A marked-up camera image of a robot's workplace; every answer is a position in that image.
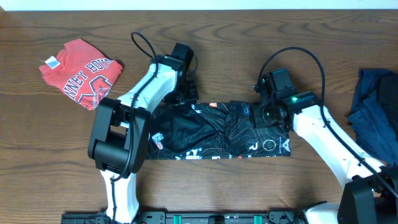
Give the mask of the black orange patterned jersey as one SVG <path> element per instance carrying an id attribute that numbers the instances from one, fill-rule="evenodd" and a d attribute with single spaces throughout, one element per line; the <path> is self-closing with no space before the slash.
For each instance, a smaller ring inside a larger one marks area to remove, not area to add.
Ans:
<path id="1" fill-rule="evenodd" d="M 202 160 L 290 156 L 282 128 L 257 128 L 243 101 L 158 106 L 151 115 L 148 159 Z"/>

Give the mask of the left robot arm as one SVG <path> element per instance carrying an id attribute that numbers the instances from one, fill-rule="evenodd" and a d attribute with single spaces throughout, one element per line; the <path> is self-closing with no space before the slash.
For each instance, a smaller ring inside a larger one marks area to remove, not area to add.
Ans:
<path id="1" fill-rule="evenodd" d="M 105 181 L 108 207 L 101 223 L 132 223 L 139 211 L 136 174 L 147 156 L 151 113 L 160 103 L 196 103 L 196 84 L 188 78 L 194 51 L 177 43 L 170 55 L 156 55 L 148 72 L 129 92 L 100 101 L 88 145 Z"/>

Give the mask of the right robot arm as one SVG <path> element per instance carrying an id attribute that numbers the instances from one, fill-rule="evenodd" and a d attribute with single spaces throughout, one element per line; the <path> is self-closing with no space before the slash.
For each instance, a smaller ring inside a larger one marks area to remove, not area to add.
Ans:
<path id="1" fill-rule="evenodd" d="M 397 223 L 397 168 L 386 167 L 359 147 L 312 91 L 299 92 L 281 68 L 254 85 L 261 101 L 251 108 L 255 128 L 281 128 L 306 140 L 340 183 L 338 204 L 302 209 L 296 223 Z"/>

